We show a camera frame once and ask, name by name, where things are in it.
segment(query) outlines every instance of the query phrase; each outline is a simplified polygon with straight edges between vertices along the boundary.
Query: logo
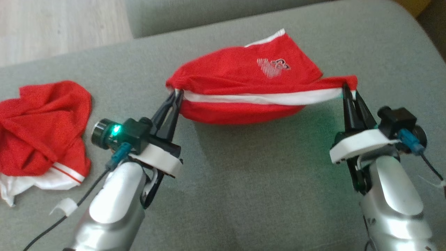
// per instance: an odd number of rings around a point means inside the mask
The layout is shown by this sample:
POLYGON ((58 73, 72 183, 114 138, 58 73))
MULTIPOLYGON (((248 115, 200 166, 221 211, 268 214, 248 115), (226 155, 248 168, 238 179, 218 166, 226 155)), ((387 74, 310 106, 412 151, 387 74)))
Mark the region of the logo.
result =
POLYGON ((291 67, 285 62, 284 59, 271 61, 269 61, 268 59, 258 59, 257 64, 260 66, 263 73, 270 79, 279 76, 282 70, 291 69, 291 67))

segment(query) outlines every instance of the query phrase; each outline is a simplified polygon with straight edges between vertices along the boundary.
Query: white fabric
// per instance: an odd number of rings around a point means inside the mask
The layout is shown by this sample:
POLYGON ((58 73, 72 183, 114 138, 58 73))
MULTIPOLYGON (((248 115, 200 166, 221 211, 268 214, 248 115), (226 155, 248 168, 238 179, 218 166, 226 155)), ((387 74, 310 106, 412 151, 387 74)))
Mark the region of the white fabric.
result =
POLYGON ((32 186, 40 189, 68 190, 79 186, 84 179, 84 176, 78 174, 73 169, 56 162, 42 176, 14 177, 0 173, 0 194, 6 203, 12 207, 15 206, 14 197, 32 186))
POLYGON ((191 102, 204 103, 250 103, 258 105, 310 105, 336 97, 342 94, 341 88, 313 90, 292 93, 274 94, 237 94, 237 95, 203 95, 184 91, 184 99, 191 102))
POLYGON ((61 200, 54 208, 51 210, 50 215, 56 210, 60 209, 62 210, 65 215, 68 217, 70 216, 76 209, 78 208, 78 205, 74 200, 71 198, 65 198, 61 200))
POLYGON ((267 42, 271 42, 272 40, 274 40, 275 38, 278 38, 280 36, 283 36, 285 34, 285 29, 280 29, 279 31, 277 31, 274 35, 271 35, 267 38, 261 39, 259 41, 255 41, 252 42, 250 44, 245 45, 245 47, 249 47, 251 45, 261 45, 261 44, 265 44, 267 42))

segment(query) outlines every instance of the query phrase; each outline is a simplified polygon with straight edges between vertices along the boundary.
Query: green led light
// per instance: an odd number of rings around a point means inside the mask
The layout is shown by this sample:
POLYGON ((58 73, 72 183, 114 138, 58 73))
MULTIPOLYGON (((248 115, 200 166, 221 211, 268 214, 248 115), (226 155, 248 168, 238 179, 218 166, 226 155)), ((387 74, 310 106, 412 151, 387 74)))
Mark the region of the green led light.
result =
POLYGON ((121 125, 116 125, 115 127, 113 127, 113 130, 111 131, 111 134, 113 136, 116 136, 116 135, 118 135, 120 130, 121 130, 121 125))

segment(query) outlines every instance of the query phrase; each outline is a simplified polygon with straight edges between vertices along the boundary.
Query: red cloth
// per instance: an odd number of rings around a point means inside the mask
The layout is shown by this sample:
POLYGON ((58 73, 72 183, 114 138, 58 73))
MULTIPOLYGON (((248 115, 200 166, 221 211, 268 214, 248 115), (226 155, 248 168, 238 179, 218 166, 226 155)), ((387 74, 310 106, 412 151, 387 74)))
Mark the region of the red cloth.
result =
POLYGON ((316 64, 281 30, 260 44, 224 48, 192 60, 166 81, 166 87, 185 91, 181 113, 186 118, 248 124, 289 116, 305 105, 334 98, 330 90, 340 94, 343 83, 356 90, 356 76, 321 77, 316 64))
POLYGON ((81 136, 91 96, 72 81, 20 88, 20 98, 0 103, 0 172, 40 176, 55 162, 82 176, 90 171, 81 136))

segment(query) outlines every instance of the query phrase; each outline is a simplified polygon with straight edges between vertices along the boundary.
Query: gray couch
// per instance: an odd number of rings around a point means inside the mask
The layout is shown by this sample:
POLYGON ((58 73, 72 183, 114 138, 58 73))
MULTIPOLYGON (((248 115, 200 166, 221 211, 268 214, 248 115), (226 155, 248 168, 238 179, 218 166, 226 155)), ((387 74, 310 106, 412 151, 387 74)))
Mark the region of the gray couch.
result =
POLYGON ((125 0, 134 38, 328 0, 125 0))
MULTIPOLYGON (((48 216, 54 205, 66 197, 80 199, 103 171, 110 152, 89 141, 96 121, 151 116, 166 96, 165 80, 181 64, 280 28, 325 76, 356 74, 373 112, 404 106, 418 116, 428 133, 426 155, 446 174, 446 65, 425 32, 391 1, 315 4, 0 69, 0 100, 16 97, 20 86, 62 79, 78 82, 93 96, 84 135, 90 176, 69 191, 30 189, 17 197, 15 208, 1 203, 0 249, 23 249, 61 216, 48 216)), ((132 250, 363 250, 359 195, 346 165, 332 165, 328 154, 342 127, 340 100, 256 125, 180 118, 174 142, 183 148, 182 175, 165 178, 132 250)), ((402 163, 442 250, 444 195, 418 177, 435 180, 420 158, 403 156, 402 163)), ((61 250, 91 199, 31 250, 61 250)))

